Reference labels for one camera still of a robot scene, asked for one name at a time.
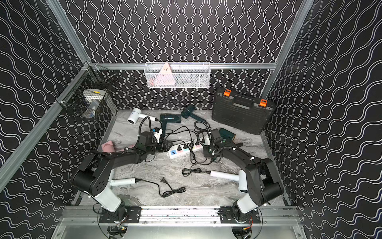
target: toolbox handle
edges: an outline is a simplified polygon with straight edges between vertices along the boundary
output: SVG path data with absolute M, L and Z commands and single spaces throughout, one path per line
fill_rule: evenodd
M 253 106 L 253 98 L 236 94 L 233 100 L 233 105 L 239 106 L 244 109 L 250 109 Z

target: black toolbox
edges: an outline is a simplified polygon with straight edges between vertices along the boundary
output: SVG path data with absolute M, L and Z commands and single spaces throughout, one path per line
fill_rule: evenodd
M 212 119 L 222 124 L 259 135 L 275 111 L 272 101 L 240 95 L 229 89 L 215 92 Z

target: mounting plate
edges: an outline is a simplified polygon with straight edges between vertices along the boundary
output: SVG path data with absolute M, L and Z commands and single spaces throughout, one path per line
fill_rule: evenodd
M 99 218 L 99 223 L 112 223 L 113 220 L 108 216 L 107 211 L 102 209 L 101 216 Z M 142 208 L 140 206 L 126 206 L 126 215 L 127 219 L 123 223 L 139 223 L 139 218 L 141 217 Z
M 222 207 L 220 207 L 219 211 L 224 212 L 220 215 L 220 223 L 237 223 L 234 219 L 232 206 L 222 206 Z M 259 216 L 257 211 L 252 210 L 250 216 L 252 217 L 252 220 L 253 220 L 252 223 L 253 224 L 261 223 L 260 216 Z

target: wire basket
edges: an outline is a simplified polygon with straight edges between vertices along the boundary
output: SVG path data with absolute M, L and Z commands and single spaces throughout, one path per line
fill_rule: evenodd
M 76 119 L 93 119 L 106 105 L 115 77 L 116 73 L 107 68 L 89 67 L 88 72 L 60 103 L 66 114 Z
M 163 73 L 164 67 L 170 73 Z M 211 67 L 209 62 L 146 62 L 144 75 L 150 88 L 208 88 Z

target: black hair dryer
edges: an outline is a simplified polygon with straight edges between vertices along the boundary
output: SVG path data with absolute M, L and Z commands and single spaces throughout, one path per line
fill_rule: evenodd
M 193 119 L 195 119 L 196 121 L 202 121 L 204 123 L 206 123 L 207 121 L 195 114 L 193 114 L 192 112 L 195 110 L 195 106 L 193 104 L 189 104 L 181 113 L 181 115 L 183 116 L 183 118 L 188 118 L 188 117 L 191 117 Z
M 164 140 L 165 134 L 166 134 L 166 126 L 167 123 L 180 123 L 182 120 L 182 117 L 180 114 L 168 114 L 163 113 L 160 114 L 160 121 L 162 122 L 162 134 L 160 135 L 160 139 Z

